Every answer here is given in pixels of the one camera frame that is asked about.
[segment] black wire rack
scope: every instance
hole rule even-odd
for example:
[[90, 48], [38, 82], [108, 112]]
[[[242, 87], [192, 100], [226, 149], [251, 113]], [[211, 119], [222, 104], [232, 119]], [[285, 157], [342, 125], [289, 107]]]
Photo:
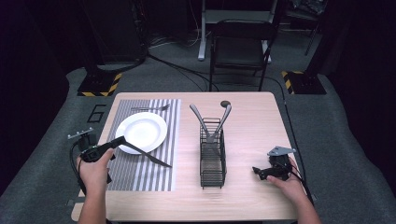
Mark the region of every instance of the black wire rack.
[[[210, 134], [218, 128], [220, 119], [205, 118], [204, 124]], [[201, 148], [201, 187], [220, 187], [224, 186], [227, 166], [225, 161], [224, 132], [222, 128], [215, 137], [213, 143], [206, 141], [206, 133], [201, 126], [200, 134]]]

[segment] gray carpet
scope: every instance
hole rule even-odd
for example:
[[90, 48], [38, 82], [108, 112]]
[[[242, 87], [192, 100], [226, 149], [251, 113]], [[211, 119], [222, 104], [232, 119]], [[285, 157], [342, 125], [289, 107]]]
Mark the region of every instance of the gray carpet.
[[[265, 79], [263, 90], [275, 95], [290, 142], [295, 147], [283, 103], [282, 91], [285, 92], [292, 128], [304, 159], [308, 186], [317, 198], [318, 213], [323, 223], [396, 223], [395, 198], [385, 178], [366, 159], [348, 129], [344, 108], [331, 82], [319, 75], [326, 95], [286, 93], [280, 73], [284, 70], [305, 70], [318, 44], [316, 40], [310, 54], [304, 56], [308, 40], [305, 35], [279, 34], [266, 74], [281, 85], [279, 87], [272, 79]], [[208, 59], [197, 61], [198, 47], [198, 44], [192, 47], [167, 44], [152, 48], [149, 53], [207, 73]], [[105, 66], [106, 69], [116, 67], [122, 65]], [[109, 97], [77, 96], [77, 89], [84, 77], [84, 69], [68, 74], [70, 91], [64, 107], [2, 195], [0, 223], [74, 223], [70, 218], [73, 208], [70, 200], [78, 195], [78, 184], [68, 157], [73, 140], [67, 140], [67, 135], [93, 127], [99, 137], [118, 92], [207, 90], [207, 84], [200, 77], [180, 73], [150, 58], [135, 69], [124, 72], [116, 92]], [[221, 91], [257, 90], [246, 85], [219, 84], [218, 87]], [[87, 123], [96, 105], [106, 105], [97, 108], [104, 112], [104, 116], [100, 122]]]

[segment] forearm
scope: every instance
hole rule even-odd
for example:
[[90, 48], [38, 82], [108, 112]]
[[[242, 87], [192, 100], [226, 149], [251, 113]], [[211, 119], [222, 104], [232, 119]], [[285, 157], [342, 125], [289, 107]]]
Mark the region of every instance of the forearm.
[[314, 206], [308, 199], [294, 204], [297, 209], [299, 224], [320, 224], [320, 218]]
[[106, 223], [106, 194], [104, 192], [87, 193], [78, 224], [91, 223]]

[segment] hand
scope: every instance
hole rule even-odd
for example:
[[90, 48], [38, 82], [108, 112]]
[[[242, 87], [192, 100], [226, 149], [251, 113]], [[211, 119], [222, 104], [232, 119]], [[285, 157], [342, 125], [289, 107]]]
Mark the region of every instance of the hand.
[[113, 156], [114, 149], [108, 149], [96, 162], [85, 162], [81, 157], [77, 158], [79, 175], [84, 182], [87, 193], [104, 193], [107, 186], [107, 164]]
[[[292, 158], [289, 158], [289, 161], [292, 165], [292, 171], [295, 174], [298, 174], [295, 168], [297, 167], [297, 165], [294, 160]], [[294, 204], [297, 204], [298, 202], [301, 202], [303, 200], [307, 200], [304, 188], [300, 180], [295, 175], [290, 175], [289, 179], [287, 179], [286, 181], [268, 175], [267, 180], [275, 186], [279, 187], [282, 190], [283, 194], [285, 194], [285, 196], [288, 197]]]

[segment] fork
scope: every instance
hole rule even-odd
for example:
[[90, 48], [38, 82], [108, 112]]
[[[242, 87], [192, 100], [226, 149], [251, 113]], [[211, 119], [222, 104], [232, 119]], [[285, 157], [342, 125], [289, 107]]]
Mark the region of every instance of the fork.
[[163, 105], [158, 107], [131, 107], [131, 110], [167, 110], [170, 105]]

